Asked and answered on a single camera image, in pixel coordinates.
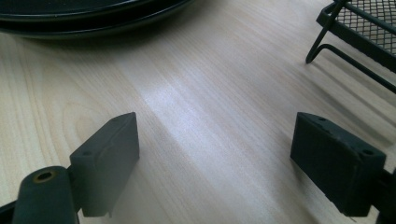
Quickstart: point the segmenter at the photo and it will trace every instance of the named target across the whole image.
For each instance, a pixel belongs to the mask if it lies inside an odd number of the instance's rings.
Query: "black metal frame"
[[[317,22],[323,26],[318,38],[316,39],[314,45],[312,46],[311,50],[309,50],[308,55],[306,56],[305,62],[311,63],[318,54],[323,49],[328,49],[347,61],[348,63],[352,64],[359,70],[361,70],[364,74],[368,77],[372,78],[373,80],[377,81],[379,84],[387,88],[388,90],[392,91],[396,94],[396,86],[378,75],[377,73],[373,72],[363,64],[357,62],[350,56],[346,55],[343,51],[336,48],[330,44],[322,44],[323,37],[327,34],[328,31],[332,32],[334,35],[337,35],[339,38],[346,41],[349,45],[354,47],[355,49],[360,50],[362,53],[366,54],[368,57],[372,58],[376,62],[382,64],[383,66],[387,67],[390,71],[396,73],[396,29],[393,27],[391,19],[382,20],[378,17],[369,14],[368,12],[362,10],[362,8],[354,6],[353,2],[364,2],[367,0],[354,0],[351,3],[350,0],[335,0],[334,3],[330,4],[329,6],[323,8],[320,12]],[[345,20],[345,18],[340,18],[340,12],[342,13],[350,13],[352,14],[355,19],[354,22],[356,23],[358,20],[364,20],[364,25],[368,25],[368,27],[362,27],[361,25],[358,27],[359,29],[354,29],[353,27],[348,24],[350,21]],[[382,40],[386,39],[386,42],[390,41],[389,43],[381,44],[373,40],[371,37],[372,35],[369,32],[366,32],[364,29],[368,28],[371,29],[375,27],[376,31],[381,31],[383,36],[387,36],[388,38],[383,38]],[[393,50],[393,43],[391,41],[392,38],[395,38],[395,48]]]

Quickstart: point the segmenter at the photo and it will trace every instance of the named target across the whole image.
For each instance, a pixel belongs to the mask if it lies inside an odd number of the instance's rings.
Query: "wooden table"
[[[68,166],[106,121],[135,111],[141,159],[115,217],[81,223],[355,223],[290,160],[304,111],[396,166],[396,96],[331,53],[304,64],[329,1],[196,0],[121,35],[0,35],[0,204],[16,199],[25,176]]]

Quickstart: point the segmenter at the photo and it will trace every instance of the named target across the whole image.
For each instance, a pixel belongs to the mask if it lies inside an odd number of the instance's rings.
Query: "wooden surface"
[[[326,117],[396,166],[396,96],[329,52],[304,57],[330,0],[196,0],[90,40],[0,35],[0,204],[22,179],[135,111],[141,159],[114,219],[81,223],[374,223],[344,217],[290,160],[296,113]],[[386,76],[392,73],[327,35]]]

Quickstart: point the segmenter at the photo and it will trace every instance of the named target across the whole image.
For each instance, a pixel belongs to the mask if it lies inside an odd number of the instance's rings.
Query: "stacked plate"
[[[103,35],[154,21],[191,0],[0,0],[0,32],[35,38]]]

